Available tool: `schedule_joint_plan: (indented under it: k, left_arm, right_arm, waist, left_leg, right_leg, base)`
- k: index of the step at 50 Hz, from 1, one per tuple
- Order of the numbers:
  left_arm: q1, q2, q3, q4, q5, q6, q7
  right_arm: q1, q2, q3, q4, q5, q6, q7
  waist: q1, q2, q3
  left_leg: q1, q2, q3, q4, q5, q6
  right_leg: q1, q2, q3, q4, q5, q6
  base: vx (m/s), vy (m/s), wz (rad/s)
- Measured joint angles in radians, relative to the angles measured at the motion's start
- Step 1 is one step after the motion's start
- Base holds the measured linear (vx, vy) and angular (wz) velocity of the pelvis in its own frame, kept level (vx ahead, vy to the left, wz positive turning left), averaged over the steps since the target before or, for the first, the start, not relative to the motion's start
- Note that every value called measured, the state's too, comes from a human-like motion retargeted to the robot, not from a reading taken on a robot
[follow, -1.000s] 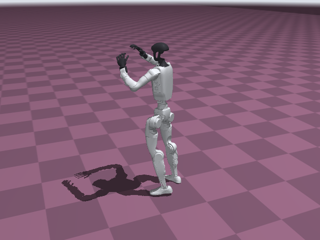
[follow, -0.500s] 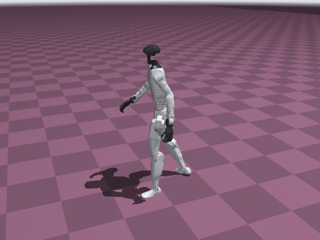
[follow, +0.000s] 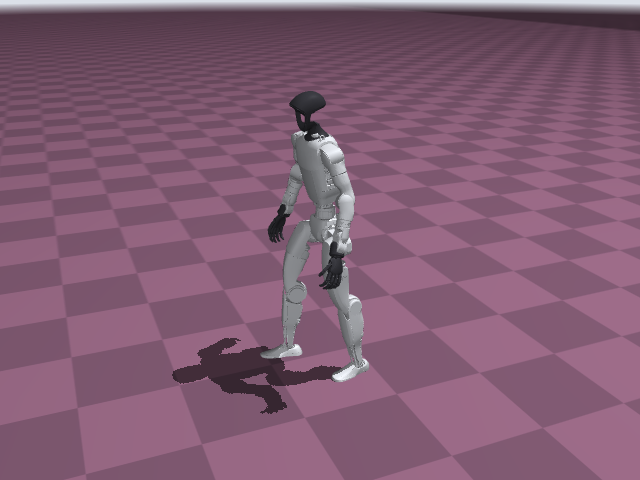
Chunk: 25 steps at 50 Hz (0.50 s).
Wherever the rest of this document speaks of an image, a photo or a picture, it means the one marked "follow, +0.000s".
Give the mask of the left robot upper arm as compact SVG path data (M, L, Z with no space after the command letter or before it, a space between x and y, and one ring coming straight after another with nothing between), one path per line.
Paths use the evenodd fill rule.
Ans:
M329 143L320 148L321 161L329 170L334 185L339 189L340 194L336 197L335 204L339 208L339 199L343 195L349 195L355 204L355 196L350 183L350 179L345 167L345 158L339 147Z

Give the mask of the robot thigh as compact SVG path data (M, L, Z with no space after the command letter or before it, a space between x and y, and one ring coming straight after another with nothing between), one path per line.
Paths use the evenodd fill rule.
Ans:
M322 271L328 265L328 262L331 259L331 256L329 255L329 253L330 253L330 244L333 240L334 231L335 229L331 229L327 231L328 239L326 239L322 244ZM351 251L352 251L352 242L349 238L346 243L346 250L344 253L344 257L350 254ZM337 288L327 289L327 291L336 308L343 311L344 315L347 316L348 309L349 309L349 302L353 299L359 300L359 298L349 294L349 272L345 264L346 262L342 260L343 272L341 275L342 277L341 277L340 285ZM328 274L328 270L323 274L324 281L326 280L327 274Z
M308 242L319 242L311 234L310 220L300 221L294 229L288 244L283 262L283 283L286 295L291 302L299 303L307 296L304 283L297 278L309 257Z

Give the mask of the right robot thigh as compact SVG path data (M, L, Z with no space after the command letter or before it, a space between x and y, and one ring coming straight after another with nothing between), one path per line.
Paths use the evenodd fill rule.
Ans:
M283 262L283 283L286 295L291 302L299 303L307 296L304 283L297 278L309 257L308 242L319 242L311 234L310 220L300 221L294 229L288 244Z

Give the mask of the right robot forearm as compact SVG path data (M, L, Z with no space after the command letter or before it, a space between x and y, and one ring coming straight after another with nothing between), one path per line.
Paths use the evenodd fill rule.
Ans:
M287 186L285 194L284 194L284 196L282 198L282 203L281 204L284 204L286 206L286 210L285 210L284 214L291 214L293 212L293 209L294 209L294 204L297 201L297 196L298 196L299 190L301 189L303 183L301 181L293 178L290 175L287 184L288 184L288 186ZM281 206L281 204L280 204L280 206Z

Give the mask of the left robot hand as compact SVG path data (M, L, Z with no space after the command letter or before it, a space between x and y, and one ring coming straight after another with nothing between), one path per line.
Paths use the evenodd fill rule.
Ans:
M343 272L341 258L344 257L344 253L342 254L337 252L337 242L334 241L331 243L329 253L331 259L329 260L328 265L318 275L319 277L321 277L328 270L326 280L319 285L320 287L323 287L327 284L327 286L323 287L323 289L337 288L340 285L342 277L341 275Z

